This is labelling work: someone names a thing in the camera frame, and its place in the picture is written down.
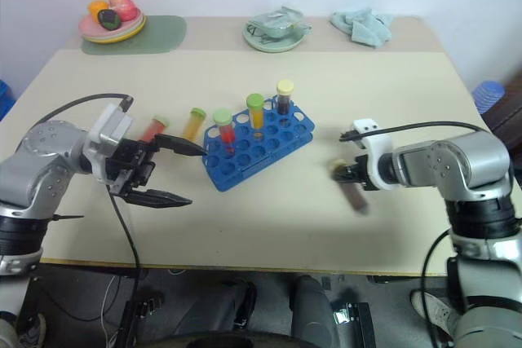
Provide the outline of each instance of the towel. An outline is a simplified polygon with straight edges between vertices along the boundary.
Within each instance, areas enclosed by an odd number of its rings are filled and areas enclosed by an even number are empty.
[[[352,37],[352,41],[379,48],[392,38],[391,15],[373,15],[371,8],[352,12],[335,12],[330,22]]]

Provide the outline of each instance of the green placemat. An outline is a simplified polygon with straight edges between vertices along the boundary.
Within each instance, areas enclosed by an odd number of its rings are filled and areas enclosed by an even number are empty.
[[[83,40],[82,51],[88,55],[142,55],[176,49],[185,39],[187,22],[179,16],[151,15],[141,32],[113,44],[96,44]]]

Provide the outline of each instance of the test tube rack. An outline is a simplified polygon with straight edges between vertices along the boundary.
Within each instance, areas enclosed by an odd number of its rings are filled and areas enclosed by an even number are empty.
[[[211,126],[205,131],[203,147],[208,154],[203,157],[203,165],[219,191],[225,192],[235,187],[312,141],[312,132],[316,126],[294,102],[286,115],[277,113],[275,97],[265,99],[263,110],[262,141],[254,139],[248,109],[232,116],[236,132],[233,156],[227,152],[217,126]]]

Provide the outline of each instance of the table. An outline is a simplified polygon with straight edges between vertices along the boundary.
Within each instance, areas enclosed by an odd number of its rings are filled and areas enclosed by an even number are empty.
[[[228,192],[218,192],[198,157],[159,152],[148,188],[194,200],[178,209],[118,204],[147,267],[342,271],[418,275],[431,242],[448,228],[445,205],[433,188],[366,192],[369,213],[352,210],[328,175],[328,161],[360,155],[339,143],[354,119],[382,127],[455,120],[479,126],[471,96],[448,56],[421,20],[399,18],[395,38],[381,50],[347,42],[326,20],[294,51],[264,54],[241,38],[240,18],[189,18],[182,46],[167,54],[89,56],[72,40],[57,51],[0,123],[0,159],[43,114],[72,99],[100,92],[135,97],[128,137],[137,138],[155,115],[169,117],[180,134],[194,106],[238,112],[246,96],[271,96],[278,80],[295,83],[295,103],[315,122],[313,141]],[[89,128],[108,102],[60,116]],[[210,119],[205,127],[210,126]],[[462,130],[429,128],[393,135],[397,147],[444,139]],[[513,192],[520,210],[522,195]],[[59,208],[82,219],[52,222],[43,262],[129,266],[132,255],[103,186],[77,175]],[[449,242],[431,262],[445,273]]]

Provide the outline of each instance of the yellow cap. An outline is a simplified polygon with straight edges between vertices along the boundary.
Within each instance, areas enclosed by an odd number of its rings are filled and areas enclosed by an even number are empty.
[[[277,83],[277,93],[279,95],[291,95],[294,91],[294,83],[288,79],[281,79]]]

